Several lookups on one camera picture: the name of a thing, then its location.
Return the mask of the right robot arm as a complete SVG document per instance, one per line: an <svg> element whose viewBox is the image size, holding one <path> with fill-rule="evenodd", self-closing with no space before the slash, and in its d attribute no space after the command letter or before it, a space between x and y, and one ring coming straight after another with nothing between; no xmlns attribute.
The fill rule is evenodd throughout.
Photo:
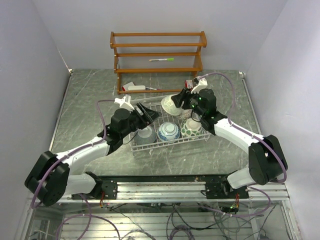
<svg viewBox="0 0 320 240"><path fill-rule="evenodd" d="M171 97L176 108L192 110L200 117L201 126L212 135L224 138L241 148L248 155L248 166L226 177L220 186L221 194L233 197L238 189L249 185L265 185L283 178L287 179L288 164L280 142L274 135L255 134L236 123L217 109L217 99L211 89L205 88L198 93L184 88Z"/></svg>

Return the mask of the white wire dish rack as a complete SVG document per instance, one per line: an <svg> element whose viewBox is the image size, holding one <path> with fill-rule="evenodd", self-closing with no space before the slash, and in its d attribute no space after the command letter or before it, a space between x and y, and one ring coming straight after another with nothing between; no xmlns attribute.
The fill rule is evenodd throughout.
<svg viewBox="0 0 320 240"><path fill-rule="evenodd" d="M179 119L177 116L173 116L165 112L165 110L161 106L161 100L165 98L167 95L154 96L154 97L145 97L145 98L137 98L132 99L130 103L135 105L137 103L143 104L146 108L160 112L160 117L158 117L150 127L157 133L161 124L165 122L172 122L176 124L178 127L183 123L182 119ZM156 139L153 143L148 144L137 144L138 136L135 136L135 133L131 133L128 137L129 146L133 152L146 151L151 149L164 148L168 146L174 146L179 144L186 144L196 141L208 141L210 138L210 133L206 130L202 130L201 134L195 136L186 136L182 135L177 140L169 140L169 141L161 141L156 134Z"/></svg>

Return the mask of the teal pattern cream bowl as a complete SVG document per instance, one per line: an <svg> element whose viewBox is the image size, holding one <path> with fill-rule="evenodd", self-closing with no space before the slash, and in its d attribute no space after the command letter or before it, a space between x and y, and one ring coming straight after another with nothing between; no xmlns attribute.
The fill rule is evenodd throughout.
<svg viewBox="0 0 320 240"><path fill-rule="evenodd" d="M173 95L167 95L161 100L161 106L165 112L172 116L178 116L182 113L181 108L177 108L172 100Z"/></svg>

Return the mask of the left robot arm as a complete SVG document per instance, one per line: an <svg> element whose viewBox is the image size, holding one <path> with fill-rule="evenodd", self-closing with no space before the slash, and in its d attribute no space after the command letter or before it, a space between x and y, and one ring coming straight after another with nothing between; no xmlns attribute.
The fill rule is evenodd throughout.
<svg viewBox="0 0 320 240"><path fill-rule="evenodd" d="M73 171L117 151L126 136L146 128L160 116L160 112L141 103L121 107L114 112L110 123L104 124L102 132L89 142L65 152L42 153L24 182L33 193L32 208L36 200L49 207L67 195L99 198L104 192L103 180L92 172L73 175Z"/></svg>

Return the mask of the blue floral white bowl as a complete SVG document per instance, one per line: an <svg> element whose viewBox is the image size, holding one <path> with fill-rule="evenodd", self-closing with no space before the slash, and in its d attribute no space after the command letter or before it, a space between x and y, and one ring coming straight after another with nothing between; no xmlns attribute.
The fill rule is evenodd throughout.
<svg viewBox="0 0 320 240"><path fill-rule="evenodd" d="M162 142L177 140L180 136L180 129L173 122L164 122L157 130L157 137Z"/></svg>

